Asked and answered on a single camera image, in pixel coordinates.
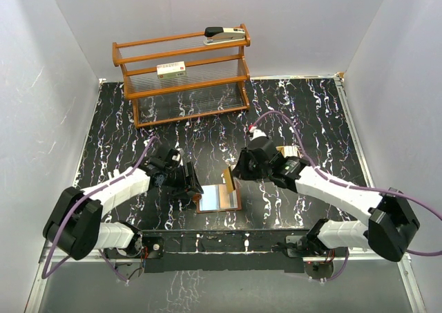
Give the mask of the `brown leather card holder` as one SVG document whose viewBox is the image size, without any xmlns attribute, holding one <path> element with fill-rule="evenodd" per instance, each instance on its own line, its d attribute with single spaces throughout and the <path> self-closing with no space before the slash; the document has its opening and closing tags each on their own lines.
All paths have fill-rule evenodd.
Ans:
<svg viewBox="0 0 442 313">
<path fill-rule="evenodd" d="M 219 197 L 218 197 L 218 186 L 222 184 L 211 184 L 202 186 L 204 193 L 197 199 L 192 200 L 196 204 L 197 212 L 199 214 L 203 213 L 214 213 L 221 211 L 238 211 L 242 209 L 242 203 L 240 199 L 240 192 L 238 191 L 238 209 L 219 209 Z"/>
</svg>

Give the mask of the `yellow VIP credit card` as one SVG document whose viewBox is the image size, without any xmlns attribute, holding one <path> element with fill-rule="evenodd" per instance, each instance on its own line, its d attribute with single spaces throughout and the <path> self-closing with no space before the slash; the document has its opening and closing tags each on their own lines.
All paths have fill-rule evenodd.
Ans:
<svg viewBox="0 0 442 313">
<path fill-rule="evenodd" d="M 228 192 L 225 184 L 218 186 L 219 209 L 238 209 L 238 191 Z"/>
</svg>

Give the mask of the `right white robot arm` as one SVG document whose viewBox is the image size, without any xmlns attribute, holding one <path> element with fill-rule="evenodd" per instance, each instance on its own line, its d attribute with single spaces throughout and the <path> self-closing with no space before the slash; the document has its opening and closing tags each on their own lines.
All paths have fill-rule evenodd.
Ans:
<svg viewBox="0 0 442 313">
<path fill-rule="evenodd" d="M 353 216 L 353 221 L 320 219 L 295 246 L 318 256 L 338 247 L 356 247 L 399 262 L 420 227 L 400 191 L 377 193 L 334 176 L 324 179 L 306 158 L 285 156 L 267 137 L 257 137 L 241 150 L 231 174 L 239 180 L 268 180 Z"/>
</svg>

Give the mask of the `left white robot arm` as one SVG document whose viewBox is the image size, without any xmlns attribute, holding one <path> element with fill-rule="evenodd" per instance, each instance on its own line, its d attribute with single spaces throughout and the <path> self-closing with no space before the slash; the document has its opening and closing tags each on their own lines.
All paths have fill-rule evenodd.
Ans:
<svg viewBox="0 0 442 313">
<path fill-rule="evenodd" d="M 43 236 L 75 260 L 94 249 L 117 249 L 137 257 L 143 246 L 141 231 L 125 221 L 105 223 L 102 218 L 127 200 L 160 187 L 178 200 L 204 193 L 193 163 L 183 163 L 178 150 L 161 145 L 152 156 L 101 184 L 63 190 Z"/>
</svg>

